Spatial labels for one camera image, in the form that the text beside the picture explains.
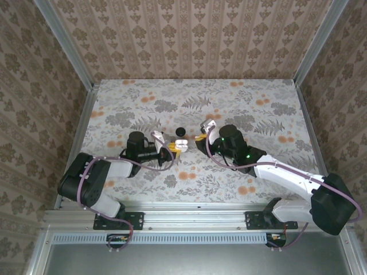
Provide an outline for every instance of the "floral tablecloth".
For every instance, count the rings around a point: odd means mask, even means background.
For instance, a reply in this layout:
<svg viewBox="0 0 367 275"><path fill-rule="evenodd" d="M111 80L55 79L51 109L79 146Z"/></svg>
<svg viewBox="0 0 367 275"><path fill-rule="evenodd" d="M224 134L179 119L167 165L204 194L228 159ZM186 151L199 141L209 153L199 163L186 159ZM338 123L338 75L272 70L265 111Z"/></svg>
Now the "floral tablecloth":
<svg viewBox="0 0 367 275"><path fill-rule="evenodd" d="M249 145L297 168L318 173L310 137L292 80L103 80L82 151L118 156L128 134L152 130L178 139L186 129L189 149L165 172L141 169L134 178L109 178L104 192L118 200L267 203L296 198L270 181L215 165L195 147L207 118L234 124ZM158 168L157 162L148 163Z"/></svg>

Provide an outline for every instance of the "gray leaf pattern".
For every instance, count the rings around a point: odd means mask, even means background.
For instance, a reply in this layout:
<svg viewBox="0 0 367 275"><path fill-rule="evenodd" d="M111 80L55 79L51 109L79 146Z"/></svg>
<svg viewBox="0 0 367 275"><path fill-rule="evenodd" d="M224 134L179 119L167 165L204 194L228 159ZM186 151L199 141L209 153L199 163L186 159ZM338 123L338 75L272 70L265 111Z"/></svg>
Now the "gray leaf pattern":
<svg viewBox="0 0 367 275"><path fill-rule="evenodd" d="M175 130L184 127L189 141L170 170L141 169L133 178L108 178L113 184L104 192L120 201L267 203L274 197L296 198L275 183L217 166L199 152L194 138L206 119L215 119L218 127L235 125L250 146L284 163L318 171L291 80L103 80L97 97L84 152L117 156L132 131L143 132L149 141L151 131L162 131L173 142ZM3 153L2 158L14 161L11 150ZM157 161L145 165L160 168ZM34 212L28 203L16 209L23 215Z"/></svg>

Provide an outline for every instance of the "black ball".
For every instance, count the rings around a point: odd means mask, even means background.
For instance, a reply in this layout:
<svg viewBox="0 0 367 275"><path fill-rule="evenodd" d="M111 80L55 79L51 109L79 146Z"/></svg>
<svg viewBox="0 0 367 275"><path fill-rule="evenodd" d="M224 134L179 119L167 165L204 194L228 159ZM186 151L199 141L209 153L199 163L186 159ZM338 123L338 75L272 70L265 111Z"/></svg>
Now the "black ball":
<svg viewBox="0 0 367 275"><path fill-rule="evenodd" d="M186 130L183 127L178 127L176 129L176 135L179 137L183 137L186 134Z"/></svg>

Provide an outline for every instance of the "yellow object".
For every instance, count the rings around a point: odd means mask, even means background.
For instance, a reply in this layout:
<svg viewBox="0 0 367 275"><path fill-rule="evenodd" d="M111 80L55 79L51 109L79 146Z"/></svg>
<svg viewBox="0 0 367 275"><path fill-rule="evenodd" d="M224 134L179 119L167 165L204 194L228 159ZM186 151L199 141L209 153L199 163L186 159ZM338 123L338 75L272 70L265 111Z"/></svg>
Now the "yellow object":
<svg viewBox="0 0 367 275"><path fill-rule="evenodd" d="M180 149L176 149L176 144L174 142L171 142L171 143L168 144L168 148L169 148L169 150L172 153L176 153L176 157L175 158L178 158L179 153L181 153L181 150Z"/></svg>
<svg viewBox="0 0 367 275"><path fill-rule="evenodd" d="M195 138L196 142L199 142L200 140L206 139L207 134L201 133L197 138Z"/></svg>

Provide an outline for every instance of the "wall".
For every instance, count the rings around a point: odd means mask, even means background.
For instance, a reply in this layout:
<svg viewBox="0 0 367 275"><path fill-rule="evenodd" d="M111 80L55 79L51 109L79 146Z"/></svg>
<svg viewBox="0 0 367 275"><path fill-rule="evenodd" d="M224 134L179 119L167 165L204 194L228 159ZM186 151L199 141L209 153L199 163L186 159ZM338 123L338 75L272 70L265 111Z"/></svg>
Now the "wall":
<svg viewBox="0 0 367 275"><path fill-rule="evenodd" d="M0 1L0 274L32 255L85 89L32 1Z"/></svg>
<svg viewBox="0 0 367 275"><path fill-rule="evenodd" d="M94 81L293 78L331 0L52 0Z"/></svg>
<svg viewBox="0 0 367 275"><path fill-rule="evenodd" d="M329 172L367 212L367 1L350 0L302 83ZM367 252L367 219L356 225Z"/></svg>

